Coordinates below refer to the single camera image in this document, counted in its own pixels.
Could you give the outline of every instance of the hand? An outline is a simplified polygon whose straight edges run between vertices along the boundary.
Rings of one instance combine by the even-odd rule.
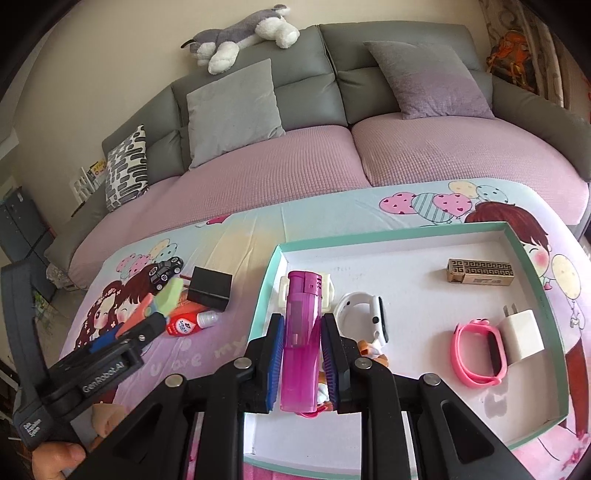
[[[42,443],[33,452],[33,475],[35,480],[64,480],[61,471],[76,468],[84,458],[86,452],[75,443]]]

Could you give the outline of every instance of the smartwatch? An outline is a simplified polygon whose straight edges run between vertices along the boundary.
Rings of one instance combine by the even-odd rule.
[[[369,318],[374,330],[374,336],[368,344],[375,348],[374,354],[380,355],[382,348],[388,343],[388,331],[386,330],[386,318],[384,316],[384,304],[382,298],[377,295],[370,295],[364,291],[348,293],[335,307],[333,315],[335,316],[336,326],[339,332],[343,333],[343,319],[351,307],[367,303],[369,304]]]
[[[492,369],[494,376],[479,375],[469,371],[462,361],[460,353],[460,338],[463,332],[478,333],[485,335],[488,341],[488,347],[491,355]],[[487,319],[472,320],[467,325],[456,326],[452,338],[452,367],[461,382],[470,388],[492,387],[501,383],[501,380],[507,374],[507,358],[505,348],[501,339],[501,333],[498,328],[489,325]]]

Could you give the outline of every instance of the white tray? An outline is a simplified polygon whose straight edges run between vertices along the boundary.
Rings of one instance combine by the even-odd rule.
[[[510,262],[515,280],[509,287],[450,284],[449,258]],[[250,339],[262,336],[271,314],[279,312],[279,281],[291,270],[330,273],[335,302],[353,291],[380,295],[390,370],[412,378],[437,373],[509,447],[536,438],[566,418],[568,385],[560,334],[534,267],[508,224],[428,226],[279,245],[263,280]],[[488,318],[494,325],[504,318],[503,306],[513,303],[520,311],[534,311],[545,350],[510,366],[503,383],[493,389],[465,387],[450,363],[454,328],[474,318]],[[369,338],[368,322],[362,320],[369,307],[355,309],[345,317],[341,333]],[[477,371],[490,368],[484,340],[475,336],[462,347],[469,365],[479,366]],[[501,414],[503,404],[506,413]],[[305,419],[282,412],[277,402],[269,415],[247,415],[244,454],[248,463],[284,473],[359,478],[361,415],[330,412]]]

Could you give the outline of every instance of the screw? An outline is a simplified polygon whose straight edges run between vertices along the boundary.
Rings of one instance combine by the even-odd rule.
[[[437,374],[424,374],[423,381],[430,387],[436,387],[441,383],[441,377]]]
[[[167,387],[180,387],[183,384],[183,376],[179,374],[172,374],[166,377],[164,383]]]
[[[234,360],[234,366],[236,368],[239,368],[240,370],[246,370],[247,368],[249,368],[252,365],[252,361],[250,358],[247,358],[245,356],[242,356],[240,358],[236,358]]]
[[[369,358],[365,358],[364,356],[362,356],[361,358],[358,358],[355,361],[355,366],[357,368],[360,368],[361,370],[367,370],[368,368],[371,368],[372,365],[372,361]]]

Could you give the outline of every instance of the white charger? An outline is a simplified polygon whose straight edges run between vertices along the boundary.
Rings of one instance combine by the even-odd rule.
[[[531,310],[517,312],[515,304],[513,304],[513,311],[514,313],[509,315],[507,307],[505,307],[506,317],[498,326],[508,365],[544,349],[544,342],[534,312]]]

